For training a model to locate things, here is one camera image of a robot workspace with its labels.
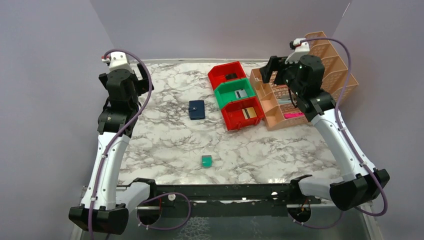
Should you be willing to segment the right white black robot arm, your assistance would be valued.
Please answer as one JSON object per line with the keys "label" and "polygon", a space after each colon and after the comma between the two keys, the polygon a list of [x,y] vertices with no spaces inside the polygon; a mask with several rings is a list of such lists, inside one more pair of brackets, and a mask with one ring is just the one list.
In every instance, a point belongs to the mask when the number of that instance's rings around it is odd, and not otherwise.
{"label": "right white black robot arm", "polygon": [[271,56],[259,71],[263,83],[268,83],[276,72],[275,84],[286,85],[288,93],[295,94],[295,106],[321,134],[341,172],[337,182],[312,175],[292,180],[294,186],[288,190],[289,199],[300,204],[308,196],[319,197],[347,211],[381,196],[383,209],[373,216],[384,215],[388,210],[384,187],[390,176],[385,169],[377,169],[361,151],[343,123],[336,101],[321,88],[325,73],[321,59],[307,54],[298,61],[289,62],[287,57]]}

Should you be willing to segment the navy blue card holder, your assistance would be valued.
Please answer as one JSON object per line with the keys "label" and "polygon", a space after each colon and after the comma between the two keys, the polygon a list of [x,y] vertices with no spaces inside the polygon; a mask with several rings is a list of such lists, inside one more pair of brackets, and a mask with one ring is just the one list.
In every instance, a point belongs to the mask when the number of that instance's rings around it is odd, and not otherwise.
{"label": "navy blue card holder", "polygon": [[188,113],[190,120],[205,119],[205,102],[203,100],[190,100],[188,103]]}

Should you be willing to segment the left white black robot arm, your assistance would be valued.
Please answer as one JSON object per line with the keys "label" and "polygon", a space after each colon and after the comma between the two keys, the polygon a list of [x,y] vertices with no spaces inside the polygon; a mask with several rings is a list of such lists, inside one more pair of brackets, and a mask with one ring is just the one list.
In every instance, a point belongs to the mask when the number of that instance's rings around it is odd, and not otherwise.
{"label": "left white black robot arm", "polygon": [[96,159],[80,204],[71,207],[68,213],[68,218],[92,238],[95,233],[121,235],[137,202],[149,206],[157,200],[157,191],[145,183],[117,191],[124,153],[138,117],[147,105],[139,102],[139,96],[144,93],[150,96],[154,89],[146,66],[142,63],[136,66],[141,79],[130,67],[117,67],[99,75],[108,97],[97,120]]}

